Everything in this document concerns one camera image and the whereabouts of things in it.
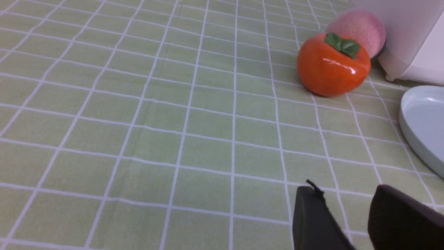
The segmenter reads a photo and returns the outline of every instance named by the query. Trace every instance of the white container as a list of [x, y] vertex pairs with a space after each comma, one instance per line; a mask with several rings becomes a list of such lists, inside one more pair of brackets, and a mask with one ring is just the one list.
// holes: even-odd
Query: white container
[[405, 92], [399, 126], [413, 151], [444, 178], [444, 88], [418, 86]]
[[387, 39], [378, 60], [386, 79], [444, 86], [443, 0], [352, 0], [384, 24]]

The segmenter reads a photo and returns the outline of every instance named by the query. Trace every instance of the persimmon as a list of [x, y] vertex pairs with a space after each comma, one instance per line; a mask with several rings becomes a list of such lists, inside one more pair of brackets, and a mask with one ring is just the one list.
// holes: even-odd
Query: persimmon
[[335, 97], [360, 86], [370, 73], [370, 57], [358, 42], [335, 33], [319, 33], [304, 42], [297, 72], [311, 92]]

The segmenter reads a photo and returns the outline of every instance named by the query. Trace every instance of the pink peach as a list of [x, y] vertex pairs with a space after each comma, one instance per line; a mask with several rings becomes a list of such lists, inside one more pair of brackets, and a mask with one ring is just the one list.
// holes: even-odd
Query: pink peach
[[326, 32], [347, 36], [360, 43], [374, 58], [385, 43], [385, 28], [370, 11], [350, 9], [339, 15], [328, 26]]

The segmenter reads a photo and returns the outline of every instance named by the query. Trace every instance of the plate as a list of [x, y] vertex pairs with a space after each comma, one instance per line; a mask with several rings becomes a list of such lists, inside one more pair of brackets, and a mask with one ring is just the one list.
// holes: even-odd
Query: plate
[[399, 125], [413, 151], [444, 178], [444, 87], [418, 86], [405, 92]]

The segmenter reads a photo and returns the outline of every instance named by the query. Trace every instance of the persimmon calyx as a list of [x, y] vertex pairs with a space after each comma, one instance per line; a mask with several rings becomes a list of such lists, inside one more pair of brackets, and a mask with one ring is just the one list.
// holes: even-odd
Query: persimmon calyx
[[343, 39], [340, 35], [333, 32], [327, 33], [324, 42], [353, 59], [356, 59], [356, 53], [361, 49], [361, 46], [355, 40]]

